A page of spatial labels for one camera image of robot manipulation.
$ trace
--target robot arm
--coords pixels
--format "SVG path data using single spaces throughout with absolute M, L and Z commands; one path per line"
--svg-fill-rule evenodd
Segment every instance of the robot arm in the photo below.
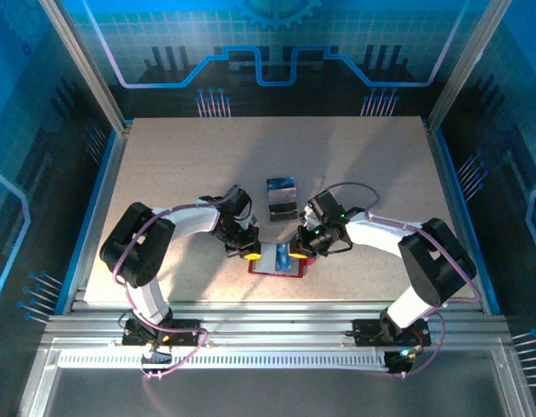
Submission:
M 254 226 L 250 197 L 244 190 L 235 187 L 226 194 L 226 198 L 232 197 L 221 204 L 199 207 L 222 199 L 204 196 L 195 202 L 196 207 L 174 211 L 158 219 L 131 249 L 119 275 L 126 281 L 130 298 L 141 317 L 153 324 L 170 327 L 172 314 L 162 296 L 157 273 L 169 243 L 174 239 L 207 232 L 225 244 L 227 256 L 239 255 L 244 259 L 260 257 L 258 228 Z M 122 252 L 142 225 L 162 211 L 162 208 L 148 208 L 140 202 L 129 206 L 100 250 L 100 257 L 110 271 L 113 271 Z M 155 337 L 161 336 L 153 328 L 146 330 Z
M 413 228 L 397 228 L 395 221 L 369 218 L 362 208 L 346 211 L 326 190 L 308 201 L 301 213 L 302 226 L 289 243 L 289 254 L 295 257 L 331 255 L 338 241 L 348 244 L 368 245 L 399 256 L 405 263 L 410 280 L 409 288 L 381 312 L 382 340 L 393 343 L 413 324 L 443 305 L 465 285 L 461 276 L 436 248 L 415 233 Z M 454 258 L 470 279 L 476 268 L 468 253 L 457 241 L 449 227 L 439 219 L 425 223 L 403 223 L 430 234 Z

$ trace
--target table surface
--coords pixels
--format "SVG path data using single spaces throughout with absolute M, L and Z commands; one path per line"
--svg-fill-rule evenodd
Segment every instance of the table surface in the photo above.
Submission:
M 378 215 L 421 222 L 439 217 L 452 226 L 419 117 L 136 119 L 100 247 L 132 202 L 171 207 L 223 195 L 234 183 L 252 197 L 261 241 L 284 242 L 298 222 L 268 220 L 266 179 L 287 175 L 295 178 L 299 209 L 326 186 L 354 180 L 378 189 Z M 358 187 L 334 195 L 345 209 L 373 199 Z M 158 277 L 169 301 L 378 301 L 393 300 L 408 286 L 400 258 L 365 246 L 317 260 L 301 279 L 250 275 L 246 261 L 227 259 L 208 234 L 171 242 Z M 98 256 L 84 300 L 125 302 Z

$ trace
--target gear graphic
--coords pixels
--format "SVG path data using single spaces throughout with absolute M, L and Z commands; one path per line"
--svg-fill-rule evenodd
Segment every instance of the gear graphic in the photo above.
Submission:
M 314 14 L 314 7 L 321 6 L 321 0 L 235 0 L 235 6 L 251 24 L 279 30 L 302 24 L 304 17 Z
M 42 10 L 37 0 L 0 0 L 3 18 L 27 42 L 42 26 Z

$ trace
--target glass panel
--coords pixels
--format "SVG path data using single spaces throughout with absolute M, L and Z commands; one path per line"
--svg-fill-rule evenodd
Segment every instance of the glass panel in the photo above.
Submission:
M 513 1 L 442 129 L 501 310 L 536 326 L 536 2 Z
M 110 131 L 39 3 L 0 1 L 0 415 L 17 414 Z
M 128 118 L 427 116 L 487 1 L 64 4 Z

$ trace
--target vent grille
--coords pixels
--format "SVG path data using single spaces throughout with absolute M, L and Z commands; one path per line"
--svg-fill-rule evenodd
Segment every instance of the vent grille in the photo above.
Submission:
M 123 352 L 122 349 L 104 353 L 101 349 L 84 351 L 64 350 L 58 362 L 59 367 L 66 368 L 139 368 L 141 352 Z M 183 355 L 175 354 L 173 363 L 183 359 Z M 157 355 L 153 363 L 161 362 L 158 367 L 169 367 L 165 364 L 165 356 Z M 379 352 L 226 352 L 199 353 L 193 356 L 184 367 L 186 368 L 351 368 L 385 370 L 383 353 Z

